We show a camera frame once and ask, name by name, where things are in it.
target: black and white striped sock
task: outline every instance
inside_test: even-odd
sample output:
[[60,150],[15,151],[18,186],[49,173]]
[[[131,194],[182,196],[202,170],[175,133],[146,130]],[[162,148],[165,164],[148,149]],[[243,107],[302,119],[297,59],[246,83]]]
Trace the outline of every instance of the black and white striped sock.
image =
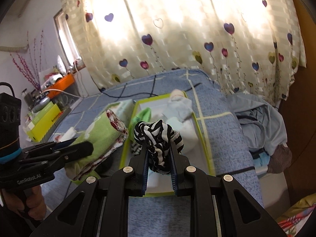
[[178,153],[181,153],[184,146],[180,133],[173,131],[171,126],[162,120],[155,123],[141,121],[135,126],[134,137],[139,145],[148,140],[149,168],[154,172],[169,174],[170,164],[167,155],[170,143],[175,143]]

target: orange tray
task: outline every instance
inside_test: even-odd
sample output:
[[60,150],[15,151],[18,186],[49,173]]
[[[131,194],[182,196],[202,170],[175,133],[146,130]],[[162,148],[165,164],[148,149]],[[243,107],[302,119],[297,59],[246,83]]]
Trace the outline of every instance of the orange tray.
[[[49,89],[58,89],[58,90],[63,91],[66,88],[68,88],[69,86],[71,86],[74,82],[75,82],[74,76],[72,74],[68,74],[68,75],[64,76],[61,80],[59,80],[57,83],[55,83],[52,86],[45,89],[44,91],[47,91]],[[59,92],[59,91],[50,91],[47,96],[50,99],[52,99],[55,96],[59,95],[60,93],[61,92]]]

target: window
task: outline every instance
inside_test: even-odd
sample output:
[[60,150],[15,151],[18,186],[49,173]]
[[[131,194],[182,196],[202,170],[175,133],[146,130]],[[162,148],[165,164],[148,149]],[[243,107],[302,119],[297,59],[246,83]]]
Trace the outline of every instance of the window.
[[60,10],[55,15],[54,20],[59,34],[59,39],[68,59],[68,62],[71,66],[73,66],[74,61],[79,58],[80,55],[70,34],[66,20],[66,14],[62,10]]

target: bed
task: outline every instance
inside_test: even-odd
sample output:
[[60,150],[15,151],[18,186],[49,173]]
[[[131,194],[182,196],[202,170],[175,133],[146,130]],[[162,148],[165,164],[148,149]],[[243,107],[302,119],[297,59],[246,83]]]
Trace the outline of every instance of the bed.
[[[233,176],[262,205],[259,180],[240,125],[230,111],[225,96],[218,91],[219,86],[202,70],[178,69],[159,73],[120,84],[104,92],[110,96],[122,97],[119,99],[104,93],[84,98],[59,125],[51,140],[70,127],[79,133],[84,131],[109,103],[126,99],[140,100],[148,98],[150,94],[147,93],[160,95],[170,93],[173,89],[186,90],[188,98],[192,100],[209,158],[214,165],[214,173],[222,175],[246,169]],[[121,153],[122,147],[113,153],[113,172],[119,169]],[[76,187],[70,184],[63,169],[56,172],[55,177],[42,186],[46,204],[51,210]],[[173,236],[173,233],[177,236],[180,233],[182,236],[189,235],[188,197],[130,198],[129,206],[129,236]]]

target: person's hand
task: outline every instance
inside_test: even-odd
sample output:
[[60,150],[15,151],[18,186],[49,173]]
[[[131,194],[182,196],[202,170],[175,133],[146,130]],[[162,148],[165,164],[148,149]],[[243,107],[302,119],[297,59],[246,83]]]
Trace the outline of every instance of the person's hand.
[[[23,202],[13,193],[2,190],[4,201],[9,210],[19,216],[19,211],[24,210]],[[46,215],[46,204],[40,185],[32,187],[32,194],[26,199],[26,205],[30,208],[28,215],[35,220],[42,220]]]

